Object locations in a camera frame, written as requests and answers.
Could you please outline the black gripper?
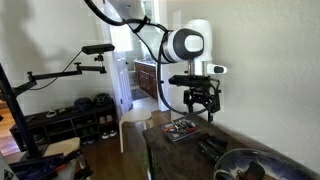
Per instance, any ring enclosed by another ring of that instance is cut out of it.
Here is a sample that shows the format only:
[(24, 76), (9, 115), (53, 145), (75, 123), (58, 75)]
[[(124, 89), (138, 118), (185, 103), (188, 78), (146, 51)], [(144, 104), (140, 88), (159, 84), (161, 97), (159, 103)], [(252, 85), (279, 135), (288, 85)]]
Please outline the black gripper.
[(213, 93), (210, 93), (209, 88), (190, 88), (184, 91), (183, 103), (187, 105), (188, 112), (193, 113), (193, 105), (201, 104), (204, 111), (208, 112), (208, 122), (213, 122), (214, 113), (220, 110), (221, 91), (214, 88)]

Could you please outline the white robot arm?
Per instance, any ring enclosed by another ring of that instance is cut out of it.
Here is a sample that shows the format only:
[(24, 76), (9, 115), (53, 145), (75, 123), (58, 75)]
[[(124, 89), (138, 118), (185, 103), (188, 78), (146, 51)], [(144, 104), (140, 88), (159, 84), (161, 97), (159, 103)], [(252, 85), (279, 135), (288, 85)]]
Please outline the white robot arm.
[[(211, 75), (225, 74), (227, 68), (212, 63), (212, 30), (207, 20), (194, 19), (176, 30), (154, 23), (142, 8), (141, 0), (108, 0), (119, 16), (118, 25), (127, 25), (147, 47), (157, 63), (158, 94), (172, 111), (182, 114), (208, 112), (208, 121), (220, 110), (219, 81), (212, 84)], [(174, 109), (166, 100), (161, 80), (161, 65), (187, 62), (187, 75), (173, 75), (169, 83), (185, 86), (183, 100), (186, 112)]]

